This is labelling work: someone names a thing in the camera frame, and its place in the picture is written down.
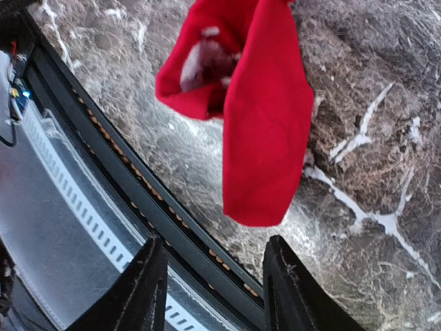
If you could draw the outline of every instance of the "white vein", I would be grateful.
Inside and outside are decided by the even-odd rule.
[[[75,31],[73,31],[73,30],[71,30],[71,31],[69,31],[69,37],[71,38],[71,39],[76,39],[76,33],[75,33]]]
[[[50,25],[49,25],[49,27],[50,27],[50,29],[52,31],[54,31],[55,37],[57,38],[58,44],[60,45],[60,48],[61,48],[61,59],[63,60],[64,63],[66,63],[68,65],[70,71],[72,71],[72,73],[74,73],[74,66],[72,65],[72,60],[70,59],[70,56],[69,56],[69,49],[66,46],[66,44],[64,43],[64,41],[62,40],[61,35],[60,35],[60,31],[58,29],[58,25],[55,22],[57,14],[49,6],[48,0],[43,0],[43,2],[41,3],[40,8],[50,18]]]
[[[79,60],[74,60],[74,61],[72,62],[72,67],[73,67],[74,69],[80,68],[82,65],[83,65],[83,64],[82,64]]]
[[[433,314],[432,316],[430,316],[427,321],[429,323],[434,323],[437,324],[439,322],[441,322],[441,312],[436,312],[435,314]]]
[[[351,226],[351,231],[355,233],[360,233],[360,231],[362,230],[362,222],[364,219],[367,219],[369,217],[368,214],[363,211],[349,195],[337,188],[333,181],[320,168],[316,166],[313,168],[306,167],[303,170],[303,174],[306,177],[316,179],[329,186],[335,198],[345,204],[350,210],[352,210],[356,217],[354,224]]]
[[[404,322],[402,324],[402,326],[404,326],[405,328],[413,328],[414,327],[414,325],[411,322]]]
[[[138,52],[143,54],[143,45],[145,40],[145,33],[147,32],[147,26],[144,23],[139,23],[139,30],[136,36],[136,42],[138,43]]]
[[[120,8],[112,9],[112,8],[110,8],[110,9],[105,10],[104,14],[107,17],[116,17],[117,19],[122,19],[123,17],[125,17],[126,12],[125,12],[124,9],[120,9]]]
[[[432,13],[438,21],[441,21],[441,16],[435,10],[432,10]]]
[[[394,83],[390,83],[381,93],[376,97],[374,101],[369,105],[366,113],[362,119],[359,133],[352,137],[349,142],[342,141],[336,148],[329,153],[329,159],[334,160],[335,163],[340,163],[345,156],[355,150],[357,147],[371,143],[372,140],[367,136],[367,128],[372,118],[373,113],[378,109],[380,103],[386,99],[387,94],[392,89]]]
[[[329,186],[329,189],[333,192],[335,198],[345,204],[354,213],[356,219],[353,225],[349,227],[351,232],[355,234],[361,233],[362,222],[365,219],[371,219],[372,221],[383,225],[384,233],[395,237],[403,249],[405,249],[409,255],[426,271],[431,282],[441,289],[441,285],[432,275],[429,265],[422,259],[420,253],[415,251],[413,247],[406,242],[404,237],[398,231],[398,218],[402,215],[406,202],[408,201],[409,195],[407,194],[407,190],[409,189],[409,185],[415,174],[415,170],[413,168],[407,173],[406,181],[401,190],[400,202],[398,203],[396,211],[391,214],[384,215],[380,214],[379,212],[365,212],[348,194],[337,188],[333,181],[320,168],[317,168],[316,166],[313,168],[306,167],[303,174],[308,178],[316,179]]]
[[[414,278],[416,276],[416,273],[415,272],[412,272],[412,271],[408,271],[408,272],[406,272],[406,279],[412,279],[412,278]]]
[[[318,109],[324,100],[325,100],[325,96],[323,94],[317,93],[316,96],[314,97],[314,106],[312,108],[312,120],[313,121],[317,117]]]
[[[96,4],[95,0],[92,0],[92,4],[94,5],[94,9],[95,9],[97,12],[99,12],[99,7],[98,7],[98,5]]]
[[[410,134],[411,140],[414,143],[422,142],[420,129],[419,129],[420,123],[421,123],[421,119],[419,116],[412,118],[412,124],[411,124],[411,129],[410,129],[409,134]]]

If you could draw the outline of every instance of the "granite countertop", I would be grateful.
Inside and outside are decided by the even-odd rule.
[[[31,13],[168,188],[261,279],[282,234],[367,330],[441,330],[441,3],[298,0],[316,93],[308,167],[275,228],[222,215],[222,122],[154,98],[190,0],[43,0]]]

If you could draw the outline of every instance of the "red fabric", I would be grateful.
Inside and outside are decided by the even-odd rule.
[[[213,26],[218,35],[201,35]],[[228,88],[210,73],[183,92],[184,63],[202,39],[242,57]],[[300,182],[314,103],[288,1],[197,0],[157,76],[156,97],[193,119],[224,118],[224,213],[243,225],[279,224]]]

